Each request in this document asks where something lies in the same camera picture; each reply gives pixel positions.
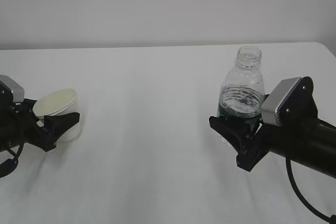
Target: white wall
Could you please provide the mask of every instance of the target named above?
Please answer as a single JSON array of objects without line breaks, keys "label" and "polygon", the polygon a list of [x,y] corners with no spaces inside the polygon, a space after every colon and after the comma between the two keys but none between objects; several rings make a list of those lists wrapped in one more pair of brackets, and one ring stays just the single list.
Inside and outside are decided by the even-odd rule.
[{"label": "white wall", "polygon": [[336,0],[0,0],[0,49],[318,41]]}]

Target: black cable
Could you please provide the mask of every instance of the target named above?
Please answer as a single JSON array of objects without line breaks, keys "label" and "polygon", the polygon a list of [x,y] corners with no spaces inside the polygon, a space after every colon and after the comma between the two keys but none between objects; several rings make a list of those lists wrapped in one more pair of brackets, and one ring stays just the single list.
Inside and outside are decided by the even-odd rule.
[{"label": "black cable", "polygon": [[18,158],[20,157],[21,153],[22,153],[22,150],[23,150],[23,146],[25,144],[25,137],[24,137],[24,130],[23,130],[23,127],[20,123],[20,118],[18,116],[18,114],[16,114],[16,112],[14,111],[14,118],[16,120],[16,124],[17,124],[17,127],[19,129],[19,134],[20,134],[20,145],[19,145],[19,148],[16,152],[16,155],[14,156],[14,159],[15,160],[18,160]]},{"label": "black cable", "polygon": [[304,196],[301,194],[297,184],[295,183],[294,177],[293,177],[293,171],[292,171],[292,166],[290,162],[290,154],[286,155],[286,169],[287,169],[287,174],[289,178],[289,182],[294,190],[294,193],[298,198],[301,200],[301,202],[304,204],[305,207],[307,207],[313,214],[315,214],[317,217],[321,218],[322,220],[328,222],[328,223],[334,223],[335,219],[333,216],[330,218],[320,211],[318,211],[316,208],[314,208],[309,202],[304,198]]},{"label": "black cable", "polygon": [[16,156],[16,153],[13,152],[13,151],[10,149],[10,147],[8,147],[8,143],[6,143],[6,150],[7,150],[9,153],[11,153],[11,155],[12,155],[13,157]]}]

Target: clear plastic bottle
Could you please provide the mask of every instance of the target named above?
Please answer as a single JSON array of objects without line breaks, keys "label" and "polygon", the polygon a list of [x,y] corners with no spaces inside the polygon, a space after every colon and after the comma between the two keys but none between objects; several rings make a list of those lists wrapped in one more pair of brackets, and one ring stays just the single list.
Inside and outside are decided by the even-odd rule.
[{"label": "clear plastic bottle", "polygon": [[244,46],[239,49],[236,64],[220,89],[217,116],[251,119],[260,114],[265,96],[260,63],[259,48]]}]

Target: cable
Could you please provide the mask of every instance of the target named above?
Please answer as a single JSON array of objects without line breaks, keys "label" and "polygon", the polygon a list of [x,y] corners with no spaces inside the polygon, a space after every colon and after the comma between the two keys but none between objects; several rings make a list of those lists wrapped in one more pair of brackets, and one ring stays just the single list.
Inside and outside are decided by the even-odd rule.
[{"label": "cable", "polygon": [[10,111],[11,116],[13,117],[13,119],[14,119],[14,121],[16,123],[16,127],[17,127],[17,129],[19,131],[19,134],[20,134],[20,137],[19,137],[20,138],[20,144],[19,144],[19,148],[18,148],[18,150],[17,150],[16,153],[14,153],[13,151],[9,151],[9,150],[8,150],[8,152],[11,153],[14,156],[13,160],[18,161],[18,158],[20,157],[20,155],[22,153],[22,150],[23,150],[23,146],[25,144],[25,141],[24,141],[24,130],[23,130],[23,127],[22,127],[22,125],[20,123],[20,118],[19,118],[18,114],[16,113],[16,111],[14,111],[14,110],[9,110],[9,111]]},{"label": "cable", "polygon": [[289,182],[294,190],[294,193],[298,198],[301,200],[301,202],[304,204],[305,207],[307,207],[313,214],[315,214],[317,217],[321,218],[322,220],[328,222],[328,223],[335,223],[335,217],[334,215],[332,217],[328,217],[315,209],[309,202],[304,198],[304,196],[301,194],[297,184],[295,183],[294,177],[293,177],[293,171],[292,171],[292,166],[290,162],[290,154],[286,155],[286,169],[287,169],[287,174],[289,178]]}]

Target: white tabletop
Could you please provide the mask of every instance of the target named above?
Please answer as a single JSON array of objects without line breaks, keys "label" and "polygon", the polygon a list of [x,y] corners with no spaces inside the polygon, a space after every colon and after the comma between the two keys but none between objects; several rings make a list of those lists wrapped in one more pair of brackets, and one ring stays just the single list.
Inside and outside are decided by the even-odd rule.
[{"label": "white tabletop", "polygon": [[[294,195],[284,158],[269,153],[248,173],[209,126],[240,46],[0,51],[0,73],[26,98],[76,89],[82,125],[49,153],[25,145],[0,179],[1,224],[324,223]],[[336,59],[326,47],[257,46],[266,92],[310,76],[319,117],[336,124]],[[316,208],[336,214],[335,179],[293,172]]]}]

